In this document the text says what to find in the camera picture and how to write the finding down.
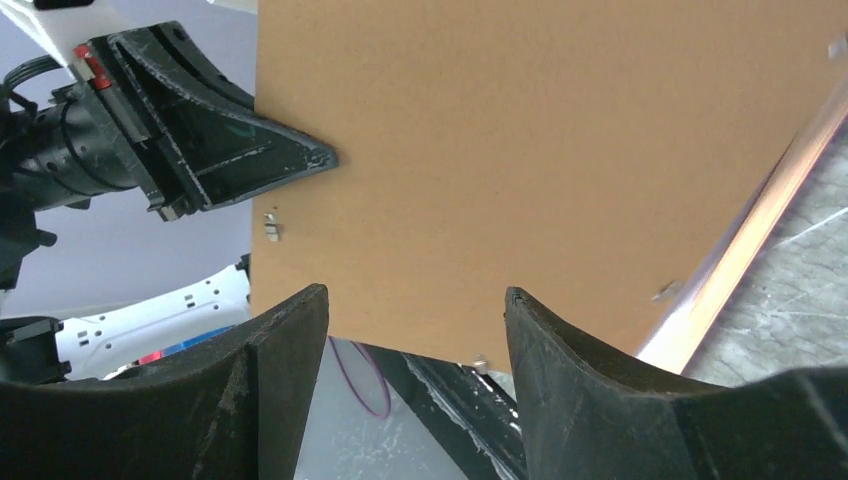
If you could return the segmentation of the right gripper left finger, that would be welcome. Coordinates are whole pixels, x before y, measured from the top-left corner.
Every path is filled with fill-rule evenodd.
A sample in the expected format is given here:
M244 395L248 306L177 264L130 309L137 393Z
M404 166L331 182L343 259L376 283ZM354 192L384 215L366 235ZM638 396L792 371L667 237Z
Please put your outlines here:
M312 284L110 380L65 381L55 319L1 324L5 479L290 479L329 320Z

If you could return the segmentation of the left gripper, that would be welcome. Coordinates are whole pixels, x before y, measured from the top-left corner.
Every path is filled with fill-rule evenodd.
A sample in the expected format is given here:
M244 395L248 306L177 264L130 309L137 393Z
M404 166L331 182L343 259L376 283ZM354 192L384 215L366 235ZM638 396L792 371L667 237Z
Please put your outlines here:
M333 147L258 114L176 21L102 35L72 50L70 85L48 108L16 92L58 67L45 55L1 84L1 287L53 246L41 211L86 210L139 188L164 221L251 199L334 169Z

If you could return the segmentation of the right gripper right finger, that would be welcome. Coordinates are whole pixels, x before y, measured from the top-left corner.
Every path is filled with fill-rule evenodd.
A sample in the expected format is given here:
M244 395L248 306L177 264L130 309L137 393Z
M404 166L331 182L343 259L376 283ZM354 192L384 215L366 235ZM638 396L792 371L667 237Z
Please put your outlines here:
M673 374L505 294L533 479L843 479L847 371L788 370L738 387Z

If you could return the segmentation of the wooden picture frame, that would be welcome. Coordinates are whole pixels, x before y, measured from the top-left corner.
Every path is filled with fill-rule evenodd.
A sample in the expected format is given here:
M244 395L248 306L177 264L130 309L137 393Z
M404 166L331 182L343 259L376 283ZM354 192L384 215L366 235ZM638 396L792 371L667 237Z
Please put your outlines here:
M846 117L847 80L843 78L792 140L736 228L676 296L637 359L675 374L683 372Z

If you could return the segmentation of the brown backing board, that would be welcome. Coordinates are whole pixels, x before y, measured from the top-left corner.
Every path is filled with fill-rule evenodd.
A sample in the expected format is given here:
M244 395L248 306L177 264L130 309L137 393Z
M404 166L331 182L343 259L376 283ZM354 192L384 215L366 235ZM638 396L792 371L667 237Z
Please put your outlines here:
M257 109L337 168L256 198L250 304L507 368L521 287L635 353L847 74L843 1L263 1Z

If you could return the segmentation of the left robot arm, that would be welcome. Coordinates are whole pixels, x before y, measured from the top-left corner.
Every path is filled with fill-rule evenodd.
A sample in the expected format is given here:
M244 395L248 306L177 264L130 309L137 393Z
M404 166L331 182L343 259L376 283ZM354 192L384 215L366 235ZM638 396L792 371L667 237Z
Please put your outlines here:
M1 80L1 288L57 237L36 216L140 189L165 221L228 207L337 167L327 143L255 111L183 26L134 27L107 1L5 1L43 54ZM104 379L248 318L246 262L97 315L1 323L1 377Z

